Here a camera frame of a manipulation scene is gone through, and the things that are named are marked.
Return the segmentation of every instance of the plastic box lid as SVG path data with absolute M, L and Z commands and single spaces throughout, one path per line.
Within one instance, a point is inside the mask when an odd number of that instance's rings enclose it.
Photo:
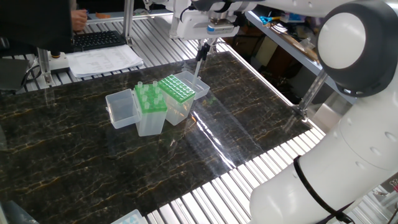
M 195 80 L 195 76 L 192 75 L 192 73 L 188 71 L 184 71 L 182 73 L 178 73 L 174 75 L 176 78 L 181 80 L 184 84 L 187 86 L 191 86 L 191 89 L 196 92 L 195 94 L 195 100 L 200 99 L 201 97 L 204 97 L 207 95 L 207 93 L 210 90 L 210 86 L 208 86 L 206 83 L 202 82 L 200 80 L 200 77 L 197 77 L 195 81 L 195 86 L 193 86 L 193 82 Z
M 105 97 L 106 110 L 114 128 L 119 129 L 141 120 L 131 89 L 113 93 Z
M 162 79 L 159 87 L 179 103 L 184 103 L 195 96 L 195 91 L 174 75 Z

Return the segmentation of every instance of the computer keyboard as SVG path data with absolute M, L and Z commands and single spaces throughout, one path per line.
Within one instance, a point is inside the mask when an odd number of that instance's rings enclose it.
M 77 34 L 73 37 L 73 39 L 75 40 L 76 51 L 102 49 L 126 44 L 126 41 L 117 31 Z

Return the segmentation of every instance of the aluminum slat floor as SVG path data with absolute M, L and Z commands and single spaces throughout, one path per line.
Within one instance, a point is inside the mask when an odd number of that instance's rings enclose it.
M 117 75 L 123 72 L 164 65 L 195 58 L 199 41 L 170 39 L 171 14 L 158 16 L 138 16 L 132 23 L 132 49 L 140 56 L 144 64 L 124 70 L 76 78 L 72 72 L 52 75 L 54 85 L 83 82 L 94 78 Z M 99 32 L 106 30 L 123 31 L 123 19 L 105 19 L 89 21 L 84 31 L 79 33 Z M 231 52 L 250 71 L 256 74 L 269 88 L 277 93 L 288 105 L 292 105 L 255 69 L 241 58 L 230 46 L 216 46 L 218 52 Z M 34 61 L 34 55 L 8 57 Z M 30 81 L 15 94 L 51 88 L 43 77 Z M 229 171 L 221 177 L 195 189 L 153 211 L 146 216 L 150 224 L 174 223 L 248 223 L 251 219 L 249 210 L 250 194 L 253 189 L 268 181 L 285 169 L 298 155 L 304 155 L 324 137 L 325 133 L 313 128 L 293 138 L 263 155 Z M 383 214 L 376 204 L 368 197 L 354 211 L 348 214 L 357 224 L 387 223 L 387 215 Z

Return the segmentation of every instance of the clear plastic container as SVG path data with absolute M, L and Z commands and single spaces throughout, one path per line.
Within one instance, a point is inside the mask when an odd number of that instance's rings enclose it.
M 148 224 L 145 218 L 141 216 L 139 211 L 135 209 L 134 211 L 128 213 L 127 215 L 121 217 L 120 219 L 112 222 L 111 224 Z
M 140 120 L 130 89 L 108 95 L 105 99 L 108 105 L 106 110 L 115 129 L 135 124 Z
M 161 80 L 159 86 L 167 104 L 166 120 L 175 126 L 188 117 L 195 91 L 173 75 Z
M 157 82 L 143 85 L 139 82 L 131 89 L 106 96 L 106 110 L 114 128 L 136 124 L 138 135 L 160 134 L 167 115 L 167 105 Z
M 162 133 L 167 115 L 167 105 L 161 90 L 154 85 L 136 85 L 134 99 L 138 103 L 138 113 L 141 120 L 137 123 L 138 135 L 151 136 Z
M 196 92 L 195 100 L 197 100 L 203 96 L 206 96 L 210 90 L 210 86 L 208 86 L 206 83 L 202 82 L 200 80 L 200 77 L 197 78 L 197 82 L 196 82 L 195 86 L 192 86 L 192 82 L 193 82 L 193 79 L 195 78 L 195 76 L 192 75 L 192 73 L 190 73 L 190 72 L 185 71 L 182 73 L 178 73 L 174 76 L 176 78 L 178 78 L 179 80 L 181 80 L 181 82 L 183 82 L 184 84 L 189 86 L 193 91 Z

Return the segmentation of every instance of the marble surface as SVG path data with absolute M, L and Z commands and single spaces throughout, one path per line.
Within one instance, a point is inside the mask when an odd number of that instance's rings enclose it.
M 0 98 L 0 201 L 39 223 L 145 215 L 309 127 L 229 52 L 208 57 L 211 86 L 177 126 L 140 138 L 114 129 L 105 96 L 182 70 L 189 60 Z

